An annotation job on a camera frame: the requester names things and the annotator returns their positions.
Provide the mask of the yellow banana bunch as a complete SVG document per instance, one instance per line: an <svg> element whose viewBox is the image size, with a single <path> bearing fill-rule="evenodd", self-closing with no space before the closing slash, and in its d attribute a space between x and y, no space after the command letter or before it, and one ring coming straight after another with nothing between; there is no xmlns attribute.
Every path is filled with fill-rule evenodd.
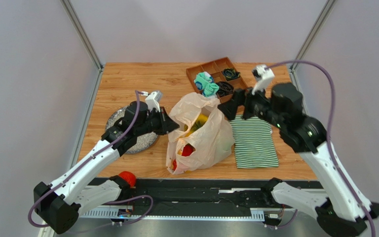
<svg viewBox="0 0 379 237"><path fill-rule="evenodd" d="M200 129L208 120L208 116L204 114L200 114L194 124L192 125L189 132L186 134L186 136L190 136L192 133L196 132L198 129Z"/></svg>

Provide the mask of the red bell pepper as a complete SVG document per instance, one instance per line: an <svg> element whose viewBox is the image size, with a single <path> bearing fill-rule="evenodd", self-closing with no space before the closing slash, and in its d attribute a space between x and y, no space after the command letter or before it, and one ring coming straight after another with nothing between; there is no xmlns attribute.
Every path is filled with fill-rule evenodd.
<svg viewBox="0 0 379 237"><path fill-rule="evenodd" d="M189 157L194 151L195 148L191 144L186 144L180 151L180 155L183 157Z"/></svg>

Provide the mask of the translucent beige plastic bag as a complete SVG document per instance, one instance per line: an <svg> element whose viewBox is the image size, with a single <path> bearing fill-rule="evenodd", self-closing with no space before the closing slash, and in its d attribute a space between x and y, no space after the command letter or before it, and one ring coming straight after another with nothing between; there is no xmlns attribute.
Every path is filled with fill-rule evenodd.
<svg viewBox="0 0 379 237"><path fill-rule="evenodd" d="M219 104L219 99L192 92L183 96L172 108L169 116L180 128L168 134L166 168L171 174L210 168L231 155L234 145L232 127L218 109ZM207 122L186 136L200 114L208 116ZM186 144L195 148L189 157L180 155ZM172 169L173 160L177 161L175 171Z"/></svg>

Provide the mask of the red orange peach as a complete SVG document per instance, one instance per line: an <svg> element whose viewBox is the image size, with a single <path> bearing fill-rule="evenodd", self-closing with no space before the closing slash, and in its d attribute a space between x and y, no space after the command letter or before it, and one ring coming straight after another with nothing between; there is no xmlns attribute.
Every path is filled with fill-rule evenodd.
<svg viewBox="0 0 379 237"><path fill-rule="evenodd" d="M119 173L118 176L122 178L123 180L125 180L129 184L130 187L135 186L137 178L133 173L129 171L123 171Z"/></svg>

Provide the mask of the small red orange fruit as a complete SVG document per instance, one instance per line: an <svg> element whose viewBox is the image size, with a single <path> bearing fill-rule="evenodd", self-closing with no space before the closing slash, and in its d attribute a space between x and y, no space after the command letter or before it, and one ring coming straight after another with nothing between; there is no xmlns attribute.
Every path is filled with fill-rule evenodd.
<svg viewBox="0 0 379 237"><path fill-rule="evenodd" d="M177 168L177 161L173 160L173 162L172 162L172 169L175 171L176 168Z"/></svg>

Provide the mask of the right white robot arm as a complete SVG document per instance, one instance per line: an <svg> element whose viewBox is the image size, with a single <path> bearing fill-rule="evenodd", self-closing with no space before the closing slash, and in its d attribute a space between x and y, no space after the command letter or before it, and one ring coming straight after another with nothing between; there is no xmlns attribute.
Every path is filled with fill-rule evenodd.
<svg viewBox="0 0 379 237"><path fill-rule="evenodd" d="M293 207L314 218L332 237L357 237L379 217L379 203L368 200L346 175L325 127L303 112L303 95L293 84L274 85L270 98L264 91L237 89L219 110L233 120L240 106L243 119L257 117L278 128L282 140L308 164L327 193L322 197L272 178L261 188L266 205Z"/></svg>

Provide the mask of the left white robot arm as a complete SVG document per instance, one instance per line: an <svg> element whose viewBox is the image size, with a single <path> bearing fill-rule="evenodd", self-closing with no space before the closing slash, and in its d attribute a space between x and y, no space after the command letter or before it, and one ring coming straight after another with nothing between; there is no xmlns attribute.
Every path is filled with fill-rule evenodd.
<svg viewBox="0 0 379 237"><path fill-rule="evenodd" d="M118 175L97 187L86 189L86 186L132 148L138 137L150 133L167 135L179 127L164 107L152 108L140 101L130 103L123 117L105 131L80 162L50 184L40 182L34 187L35 203L30 212L35 212L45 224L35 223L29 213L30 224L38 228L50 227L55 233L63 234L85 212L117 200L123 189L131 187Z"/></svg>

